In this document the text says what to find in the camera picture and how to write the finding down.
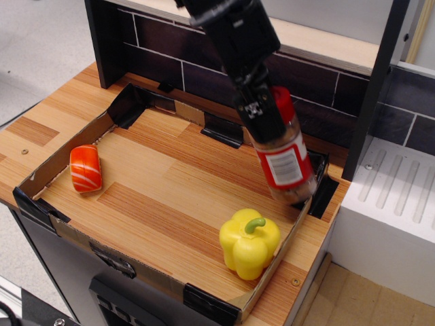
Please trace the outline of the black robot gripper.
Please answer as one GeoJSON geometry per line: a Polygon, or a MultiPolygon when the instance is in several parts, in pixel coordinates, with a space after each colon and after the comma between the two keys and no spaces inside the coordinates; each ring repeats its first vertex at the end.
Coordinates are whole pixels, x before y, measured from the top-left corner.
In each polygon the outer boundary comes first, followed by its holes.
{"type": "Polygon", "coordinates": [[[271,92],[264,61],[281,47],[261,1],[177,1],[216,48],[235,85],[234,105],[255,142],[273,142],[286,132],[271,92]]]}

